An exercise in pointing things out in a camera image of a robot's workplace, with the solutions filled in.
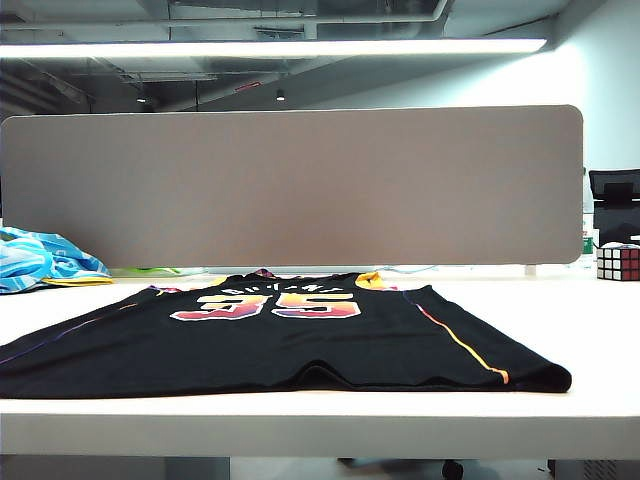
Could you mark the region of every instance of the rubik's cube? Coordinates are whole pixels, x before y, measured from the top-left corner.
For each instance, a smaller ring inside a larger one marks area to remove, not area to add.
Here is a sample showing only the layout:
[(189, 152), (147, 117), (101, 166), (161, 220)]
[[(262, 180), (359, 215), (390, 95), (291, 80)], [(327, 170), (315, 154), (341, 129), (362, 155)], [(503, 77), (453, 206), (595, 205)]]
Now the rubik's cube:
[(640, 280), (640, 248), (598, 248), (598, 278)]

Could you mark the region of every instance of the black chair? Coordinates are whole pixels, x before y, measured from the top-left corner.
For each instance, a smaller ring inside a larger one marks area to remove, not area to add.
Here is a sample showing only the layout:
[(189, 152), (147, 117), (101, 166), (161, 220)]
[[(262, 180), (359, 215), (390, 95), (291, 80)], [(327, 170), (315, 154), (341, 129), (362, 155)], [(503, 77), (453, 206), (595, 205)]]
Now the black chair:
[(640, 169), (591, 170), (593, 226), (600, 230), (600, 245), (634, 243), (640, 235)]

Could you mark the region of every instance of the green object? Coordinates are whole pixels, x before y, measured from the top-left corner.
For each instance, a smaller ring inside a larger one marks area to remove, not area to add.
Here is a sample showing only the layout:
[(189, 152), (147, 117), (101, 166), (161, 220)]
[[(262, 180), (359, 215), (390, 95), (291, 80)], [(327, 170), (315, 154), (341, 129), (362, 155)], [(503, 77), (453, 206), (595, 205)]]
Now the green object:
[(593, 238), (582, 237), (582, 253), (593, 253)]

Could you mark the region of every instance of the yellow fabric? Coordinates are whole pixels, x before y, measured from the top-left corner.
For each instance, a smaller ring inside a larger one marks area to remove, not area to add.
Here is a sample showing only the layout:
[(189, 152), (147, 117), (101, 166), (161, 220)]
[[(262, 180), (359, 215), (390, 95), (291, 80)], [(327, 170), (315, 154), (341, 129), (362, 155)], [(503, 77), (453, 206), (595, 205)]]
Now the yellow fabric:
[(42, 281), (50, 285), (60, 285), (63, 287), (87, 287), (92, 285), (108, 285), (113, 283), (113, 279), (107, 277), (43, 278)]
[(211, 283), (209, 283), (209, 287), (217, 287), (218, 285), (220, 285), (221, 283), (223, 283), (228, 277), (226, 276), (221, 276), (221, 277), (216, 277), (213, 280), (211, 280)]
[(378, 272), (366, 272), (358, 275), (356, 285), (365, 290), (388, 290), (382, 276)]

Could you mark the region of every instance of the office chair wheel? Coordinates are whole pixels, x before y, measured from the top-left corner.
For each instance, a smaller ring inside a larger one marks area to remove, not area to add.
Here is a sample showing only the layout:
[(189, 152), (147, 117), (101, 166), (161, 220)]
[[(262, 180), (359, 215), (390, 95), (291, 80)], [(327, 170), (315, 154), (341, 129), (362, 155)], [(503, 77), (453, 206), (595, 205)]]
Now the office chair wheel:
[(442, 465), (442, 478), (445, 480), (462, 480), (464, 468), (458, 462), (445, 460)]

